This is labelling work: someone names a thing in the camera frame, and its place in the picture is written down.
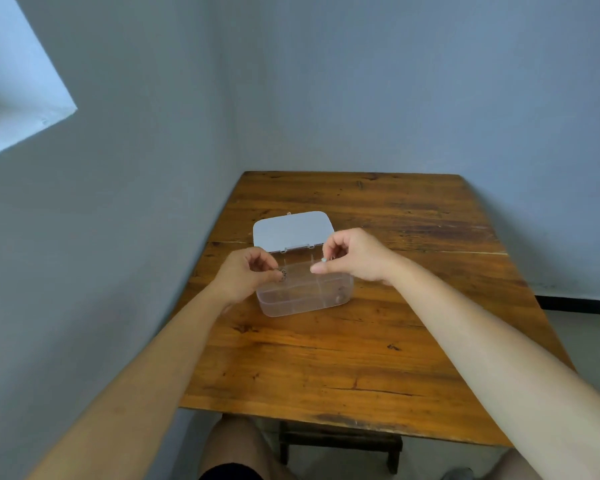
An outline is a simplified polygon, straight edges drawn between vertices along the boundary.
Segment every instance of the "person's left arm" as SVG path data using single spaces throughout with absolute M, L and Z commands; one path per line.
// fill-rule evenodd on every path
M 142 479 L 158 452 L 217 316 L 279 281 L 260 248 L 232 252 L 216 278 L 94 399 L 29 480 Z

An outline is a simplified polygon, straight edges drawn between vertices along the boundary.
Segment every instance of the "wooden tabletop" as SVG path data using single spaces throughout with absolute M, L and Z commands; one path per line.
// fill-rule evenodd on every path
M 247 172 L 174 313 L 213 279 L 253 224 L 321 210 L 430 269 L 573 367 L 532 291 L 458 175 Z M 218 318 L 180 403 L 486 445 L 510 445 L 393 289 L 356 280 L 350 302 L 270 318 L 255 296 Z

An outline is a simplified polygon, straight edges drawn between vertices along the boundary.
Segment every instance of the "hand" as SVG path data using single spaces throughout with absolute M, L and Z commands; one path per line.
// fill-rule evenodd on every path
M 312 273 L 349 273 L 385 284 L 390 284 L 393 265 L 400 260 L 398 254 L 362 229 L 334 232 L 322 246 L 322 254 L 327 261 L 311 266 Z
M 234 251 L 224 260 L 209 288 L 231 306 L 264 283 L 281 281 L 282 272 L 277 268 L 276 259 L 262 248 Z

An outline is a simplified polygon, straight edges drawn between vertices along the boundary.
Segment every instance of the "transparent plastic container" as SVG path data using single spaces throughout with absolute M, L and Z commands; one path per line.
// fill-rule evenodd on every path
M 322 258 L 322 247 L 302 248 L 272 255 L 285 279 L 256 291 L 265 315 L 281 317 L 343 305 L 351 299 L 353 277 L 347 273 L 313 274 L 311 265 Z

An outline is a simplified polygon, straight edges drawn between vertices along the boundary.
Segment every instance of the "person's left hand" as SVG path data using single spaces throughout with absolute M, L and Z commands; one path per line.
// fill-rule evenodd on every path
M 264 283 L 281 281 L 282 272 L 277 268 L 276 259 L 262 248 L 234 251 L 224 260 L 209 288 L 231 306 Z

